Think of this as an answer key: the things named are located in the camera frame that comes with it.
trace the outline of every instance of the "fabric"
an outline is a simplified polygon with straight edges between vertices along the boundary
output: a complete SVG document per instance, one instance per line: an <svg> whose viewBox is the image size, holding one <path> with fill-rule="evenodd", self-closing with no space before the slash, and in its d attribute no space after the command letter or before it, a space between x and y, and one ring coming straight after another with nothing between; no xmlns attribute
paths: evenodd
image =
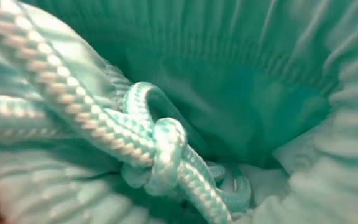
<svg viewBox="0 0 358 224"><path fill-rule="evenodd" d="M208 150L198 150L203 157L253 165L242 166L242 171L253 189L254 208L235 223L358 223L358 1L24 2L66 22L133 82L159 86L206 140ZM57 23L51 26L51 18L36 9L30 13L51 37L67 32ZM70 46L65 44L62 51ZM85 64L99 63L76 57L93 52L82 40L65 52L74 60L85 58ZM89 83L103 86L103 77L89 77ZM104 88L95 86L103 95ZM111 223L124 213L120 223L199 223L179 203L154 204L157 198L104 175L116 171L114 163L85 169L96 165L68 162L70 152L0 147L0 167L17 171L5 175L0 170L0 192L28 178L24 174L35 166L31 163L41 163L18 158L37 154L47 157L48 165L59 164L59 177L66 181L51 182L55 175L45 175L44 182L1 194L2 213L14 214L12 223L42 223L53 216L42 212L46 199L38 192L22 197L29 189L50 189L47 182L56 189L74 183L75 190L63 195L90 198L92 190L84 189L96 186L102 192L98 198L103 200L82 207L51 202L50 211L66 212L58 223L82 222L84 214L93 214L94 223ZM270 162L272 156L280 166ZM103 157L95 153L89 158ZM86 183L70 176L74 174ZM113 190L107 190L108 183L114 183ZM111 215L105 208L117 201ZM15 210L19 202L26 206ZM89 213L71 215L69 208Z"/></svg>

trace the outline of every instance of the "mint green fabric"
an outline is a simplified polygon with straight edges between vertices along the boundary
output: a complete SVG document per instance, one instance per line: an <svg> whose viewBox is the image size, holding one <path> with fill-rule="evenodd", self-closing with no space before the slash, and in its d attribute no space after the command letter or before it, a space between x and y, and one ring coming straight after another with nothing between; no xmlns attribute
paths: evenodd
<svg viewBox="0 0 358 224"><path fill-rule="evenodd" d="M338 84L336 66L322 71L325 34L307 33L314 13L290 3L24 2L66 22L132 81L160 87L205 138L207 158L264 166L326 117Z"/></svg>

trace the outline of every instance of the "drawstring bag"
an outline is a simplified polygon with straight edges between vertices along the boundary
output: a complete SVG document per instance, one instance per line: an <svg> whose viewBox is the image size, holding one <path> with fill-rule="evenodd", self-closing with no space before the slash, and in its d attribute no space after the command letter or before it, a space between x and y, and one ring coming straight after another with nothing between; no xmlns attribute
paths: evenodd
<svg viewBox="0 0 358 224"><path fill-rule="evenodd" d="M0 0L0 215L358 223L358 1Z"/></svg>

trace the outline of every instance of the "knot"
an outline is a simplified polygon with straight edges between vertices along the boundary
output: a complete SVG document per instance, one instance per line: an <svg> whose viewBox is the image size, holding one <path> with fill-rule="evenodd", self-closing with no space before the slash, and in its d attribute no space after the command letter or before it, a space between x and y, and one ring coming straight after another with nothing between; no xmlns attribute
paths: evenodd
<svg viewBox="0 0 358 224"><path fill-rule="evenodd" d="M121 175L131 187L144 187L148 194L160 196L177 186L187 137L183 126L172 118L158 120L152 128L152 137L155 146L152 167L138 169L124 164Z"/></svg>

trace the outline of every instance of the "drawstring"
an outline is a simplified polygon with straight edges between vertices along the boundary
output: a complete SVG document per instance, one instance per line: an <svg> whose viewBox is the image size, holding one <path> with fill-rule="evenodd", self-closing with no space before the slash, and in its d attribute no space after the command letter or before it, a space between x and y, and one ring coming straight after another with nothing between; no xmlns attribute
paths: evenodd
<svg viewBox="0 0 358 224"><path fill-rule="evenodd" d="M219 190L216 181L224 168L208 167L188 145L187 123L177 111L168 111L172 118L154 121L150 105L171 105L162 90L136 83L125 94L122 112L104 108L17 1L0 0L0 53L44 99L0 96L0 141L85 138L124 163L121 175L131 187L144 187L150 195L179 187L209 223L229 223L231 213L248 208L247 180L234 169L236 192Z"/></svg>

